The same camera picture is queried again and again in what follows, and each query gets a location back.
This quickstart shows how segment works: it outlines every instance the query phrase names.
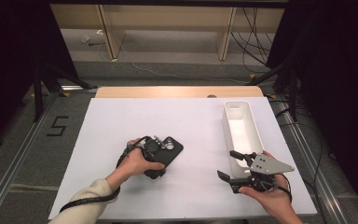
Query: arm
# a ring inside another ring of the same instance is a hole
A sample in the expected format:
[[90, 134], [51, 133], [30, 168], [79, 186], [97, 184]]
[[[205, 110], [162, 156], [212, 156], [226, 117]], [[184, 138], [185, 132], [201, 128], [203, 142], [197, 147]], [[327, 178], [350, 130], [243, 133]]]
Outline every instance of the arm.
[[[136, 148], [109, 176], [105, 179], [95, 180], [91, 186], [79, 191], [71, 201], [110, 195], [132, 175], [142, 174], [146, 170], [160, 170], [163, 168], [162, 163], [146, 161], [141, 149]], [[71, 207], [59, 213], [49, 223], [95, 223], [109, 203], [111, 202], [88, 203]]]
[[[266, 151], [264, 151], [264, 154], [272, 157], [272, 155]], [[287, 181], [283, 176], [275, 175], [275, 178], [281, 187], [288, 189]], [[279, 189], [259, 192], [252, 188], [242, 187], [239, 192], [256, 199], [270, 215], [275, 217], [282, 224], [303, 223], [293, 209], [288, 195]]]

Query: human hand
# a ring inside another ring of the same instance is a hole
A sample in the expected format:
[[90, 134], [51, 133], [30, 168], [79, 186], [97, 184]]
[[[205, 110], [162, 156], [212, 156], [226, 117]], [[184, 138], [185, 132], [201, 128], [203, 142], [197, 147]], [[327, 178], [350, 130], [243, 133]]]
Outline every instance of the human hand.
[[[263, 154], [274, 158], [267, 151], [264, 151]], [[275, 175], [275, 179], [279, 186], [288, 189], [287, 180], [282, 175]], [[239, 193], [257, 200], [266, 212], [276, 217], [281, 223], [302, 223], [292, 207], [289, 195], [280, 189], [260, 192], [249, 187], [241, 187]]]
[[[131, 140], [128, 145], [133, 144], [138, 139]], [[109, 176], [105, 178], [112, 190], [116, 190], [124, 181], [132, 175], [142, 174], [146, 170], [164, 169], [164, 164], [160, 162], [147, 161], [138, 147], [134, 148], [121, 162], [121, 164]]]
[[[131, 145], [138, 139], [131, 140], [127, 145]], [[118, 166], [118, 169], [124, 170], [128, 176], [142, 174], [146, 170], [161, 170], [164, 169], [164, 164], [160, 162], [147, 161], [144, 158], [142, 150], [136, 147], [132, 150]]]

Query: white tabletop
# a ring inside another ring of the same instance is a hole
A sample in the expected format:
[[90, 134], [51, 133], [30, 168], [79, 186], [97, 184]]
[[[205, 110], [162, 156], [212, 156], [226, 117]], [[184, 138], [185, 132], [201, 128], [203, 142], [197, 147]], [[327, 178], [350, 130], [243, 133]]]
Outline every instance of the white tabletop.
[[[267, 216], [255, 200], [233, 194], [216, 173], [220, 170], [231, 174], [222, 118], [224, 102], [232, 100], [249, 102], [265, 150], [296, 168], [264, 97], [92, 99], [49, 218], [55, 217], [78, 190], [110, 174], [129, 140], [145, 135], [156, 135], [161, 140], [171, 136], [184, 149], [163, 177], [153, 180], [137, 175], [125, 182], [117, 201], [106, 207], [100, 220]], [[286, 176], [296, 212], [316, 214], [297, 168]]]

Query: cable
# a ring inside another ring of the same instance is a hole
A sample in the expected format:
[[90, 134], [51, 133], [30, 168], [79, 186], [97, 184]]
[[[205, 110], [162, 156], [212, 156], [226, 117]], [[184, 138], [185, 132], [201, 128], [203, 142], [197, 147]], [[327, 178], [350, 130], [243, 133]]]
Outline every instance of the cable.
[[270, 103], [289, 103], [289, 101], [273, 100], [269, 101]]
[[252, 47], [254, 47], [254, 48], [257, 48], [257, 49], [263, 49], [263, 50], [266, 50], [266, 51], [270, 51], [270, 49], [265, 49], [265, 48], [263, 48], [263, 47], [260, 47], [260, 46], [256, 46], [256, 45], [254, 45], [254, 44], [251, 44], [251, 43], [249, 42], [250, 40], [245, 40], [245, 39], [243, 39], [241, 33], [237, 33], [237, 35], [238, 35], [238, 36], [240, 37], [240, 39], [242, 39], [243, 42], [245, 42], [247, 45], [250, 45], [250, 46], [252, 46]]
[[275, 115], [275, 118], [279, 117], [280, 115], [282, 115], [283, 113], [289, 111], [289, 108], [285, 108], [284, 110], [278, 112], [278, 114]]
[[117, 37], [115, 36], [115, 34], [113, 34], [113, 36], [115, 37], [115, 39], [117, 40], [118, 43], [120, 43], [120, 46], [121, 48], [124, 50], [124, 52], [126, 53], [126, 55], [129, 57], [130, 59], [130, 62], [131, 64], [138, 70], [140, 71], [146, 71], [146, 72], [149, 72], [151, 74], [154, 74], [154, 75], [157, 75], [157, 76], [160, 76], [160, 77], [177, 77], [177, 78], [181, 78], [181, 79], [202, 79], [202, 80], [210, 80], [210, 81], [232, 81], [232, 82], [238, 82], [238, 83], [241, 83], [241, 84], [248, 84], [249, 82], [245, 82], [245, 81], [239, 81], [239, 80], [236, 80], [236, 79], [231, 79], [231, 78], [207, 78], [207, 77], [180, 77], [180, 76], [177, 76], [177, 75], [172, 75], [172, 74], [161, 74], [161, 73], [157, 73], [157, 72], [154, 72], [150, 69], [147, 69], [147, 68], [141, 68], [139, 66], [137, 66], [132, 60], [131, 60], [131, 56], [130, 54], [126, 51], [126, 49], [124, 48], [124, 46], [121, 44], [120, 41], [118, 41]]
[[258, 59], [254, 56], [254, 54], [252, 54], [250, 51], [245, 50], [246, 47], [247, 47], [247, 45], [250, 45], [250, 46], [252, 46], [252, 47], [254, 47], [254, 48], [260, 48], [260, 47], [249, 43], [249, 39], [248, 39], [247, 41], [244, 40], [243, 37], [241, 36], [241, 34], [238, 33], [238, 35], [240, 36], [240, 38], [246, 43], [246, 45], [245, 45], [245, 47], [244, 47], [244, 46], [237, 40], [237, 38], [234, 36], [233, 33], [231, 33], [231, 35], [232, 35], [232, 37], [234, 38], [234, 40], [237, 42], [237, 44], [240, 46], [240, 48], [242, 49], [242, 65], [245, 67], [245, 69], [248, 70], [249, 72], [252, 72], [252, 73], [267, 73], [267, 72], [265, 72], [265, 71], [253, 71], [253, 70], [251, 70], [250, 68], [248, 68], [248, 67], [246, 66], [246, 64], [245, 64], [245, 53], [247, 53], [248, 55], [250, 55], [251, 57], [253, 57], [255, 60], [258, 60]]
[[245, 10], [244, 7], [242, 8], [242, 11], [243, 11], [243, 14], [244, 14], [246, 20], [247, 20], [248, 23], [249, 23], [249, 27], [251, 28], [251, 34], [249, 35], [249, 39], [250, 39], [250, 37], [252, 36], [252, 34], [254, 34], [255, 40], [256, 40], [257, 46], [258, 46], [258, 51], [260, 52], [260, 56], [261, 56], [261, 58], [263, 59], [263, 61], [264, 61], [264, 63], [265, 63], [266, 60], [264, 59], [263, 54], [261, 53], [261, 49], [263, 50], [263, 52], [264, 52], [264, 54], [266, 55], [266, 57], [268, 57], [268, 55], [267, 55], [267, 53], [264, 51], [264, 48], [263, 48], [263, 46], [261, 45], [260, 40], [258, 39], [258, 36], [257, 36], [257, 27], [256, 27], [256, 24], [255, 24], [256, 18], [257, 18], [257, 7], [254, 7], [254, 20], [253, 20], [253, 25], [251, 24], [251, 22], [250, 22], [250, 20], [249, 20], [249, 18], [248, 18], [248, 15], [247, 15], [246, 10]]
[[104, 59], [104, 57], [101, 55], [101, 46], [104, 45], [105, 43], [99, 43], [99, 44], [92, 44], [92, 43], [89, 43], [89, 47], [91, 46], [98, 46], [98, 49], [97, 49], [97, 52], [98, 52], [98, 55]]
[[251, 56], [252, 58], [254, 58], [256, 61], [258, 61], [259, 63], [266, 65], [264, 62], [262, 62], [260, 59], [256, 58], [254, 56], [254, 54], [252, 54], [251, 52], [249, 52], [249, 50], [247, 50], [246, 48], [244, 48], [240, 42], [237, 40], [237, 38], [235, 38], [234, 34], [231, 33], [231, 36], [234, 38], [235, 42], [237, 42], [237, 44], [241, 47], [241, 49], [243, 49], [247, 54], [249, 54], [249, 56]]
[[324, 210], [322, 208], [322, 204], [319, 200], [319, 196], [318, 196], [318, 192], [317, 192], [317, 188], [316, 188], [316, 179], [317, 179], [317, 176], [318, 176], [318, 173], [319, 173], [319, 167], [321, 165], [321, 161], [322, 161], [322, 156], [323, 156], [323, 153], [324, 153], [324, 145], [322, 143], [322, 137], [316, 132], [315, 129], [313, 129], [312, 127], [310, 127], [309, 125], [307, 124], [303, 124], [303, 123], [287, 123], [287, 124], [282, 124], [280, 125], [280, 127], [286, 127], [286, 126], [291, 126], [291, 125], [302, 125], [304, 127], [307, 127], [309, 128], [310, 130], [312, 130], [314, 133], [316, 133], [316, 135], [318, 136], [318, 139], [319, 139], [319, 145], [320, 145], [320, 149], [321, 149], [321, 153], [319, 155], [319, 158], [317, 160], [317, 165], [316, 165], [316, 168], [315, 168], [315, 174], [313, 175], [313, 184], [312, 184], [312, 189], [314, 190], [315, 192], [315, 198], [316, 198], [316, 201], [319, 205], [319, 210], [321, 212], [321, 217], [322, 219], [324, 220], [324, 223], [327, 223], [326, 219], [325, 219], [325, 214], [324, 214]]
[[272, 44], [272, 40], [271, 40], [271, 38], [269, 38], [269, 34], [266, 34], [266, 37], [267, 37], [267, 39], [269, 40], [269, 43]]

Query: white container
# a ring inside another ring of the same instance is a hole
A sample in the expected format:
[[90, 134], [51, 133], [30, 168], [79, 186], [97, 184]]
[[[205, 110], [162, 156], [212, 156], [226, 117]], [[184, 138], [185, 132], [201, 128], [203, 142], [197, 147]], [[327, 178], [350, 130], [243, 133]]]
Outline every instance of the white container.
[[[223, 128], [228, 152], [235, 150], [241, 154], [263, 153], [263, 144], [255, 125], [252, 108], [248, 102], [230, 101], [225, 103]], [[229, 161], [231, 172], [235, 177], [246, 178], [250, 175], [250, 168], [245, 160], [240, 161], [230, 157]]]

